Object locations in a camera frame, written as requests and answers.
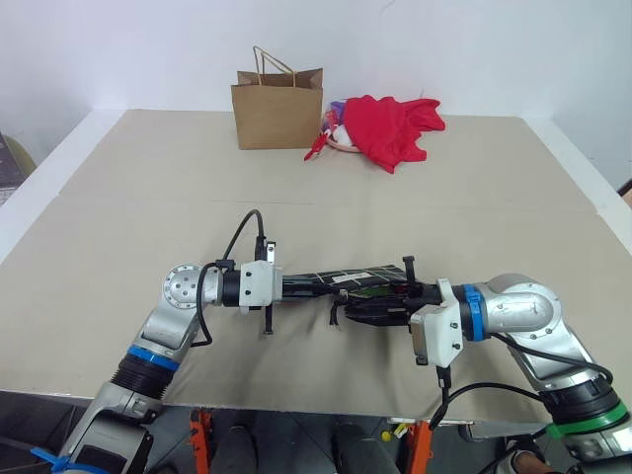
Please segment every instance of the red cloth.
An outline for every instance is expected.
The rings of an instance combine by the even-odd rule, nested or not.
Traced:
[[[402,161],[424,161],[426,151],[415,141],[422,131],[444,130],[434,99],[399,103],[392,97],[376,101],[371,96],[348,99],[345,128],[350,139],[371,161],[389,173]]]

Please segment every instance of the beige tabletop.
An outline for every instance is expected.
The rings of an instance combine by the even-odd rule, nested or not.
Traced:
[[[519,272],[561,297],[567,322],[632,401],[632,260],[519,118],[447,117],[425,163],[388,175],[360,155],[241,151],[225,113],[127,112],[0,266],[0,388],[90,397],[114,373],[161,280],[221,256],[243,214],[263,213],[287,274],[401,264],[454,284]],[[251,259],[254,228],[235,248]],[[209,308],[215,342],[190,351],[166,394],[178,404],[426,416],[435,371],[405,328],[341,319],[330,301],[263,315]],[[528,388],[496,341],[466,345],[454,386]],[[480,390],[453,420],[545,420],[517,395]]]

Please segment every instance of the green ring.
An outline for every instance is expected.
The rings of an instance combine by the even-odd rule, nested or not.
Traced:
[[[612,425],[613,423],[621,420],[627,415],[628,409],[623,405],[623,402],[614,407],[609,412],[599,415],[598,417],[591,418],[590,420],[583,420],[582,422],[567,423],[565,425],[551,424],[546,427],[546,432],[554,438],[559,439],[564,435],[572,435],[575,433],[586,433],[599,430],[601,428]]]

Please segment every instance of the white table edge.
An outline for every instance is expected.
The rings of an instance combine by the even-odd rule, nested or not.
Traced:
[[[93,110],[0,206],[0,264],[126,110]],[[523,117],[632,254],[632,208],[550,118]]]

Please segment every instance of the brown paper bag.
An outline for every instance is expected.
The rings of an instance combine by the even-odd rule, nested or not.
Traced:
[[[323,70],[293,71],[253,50],[257,72],[238,71],[231,86],[239,148],[309,148],[321,125]],[[266,61],[281,74],[266,74]]]

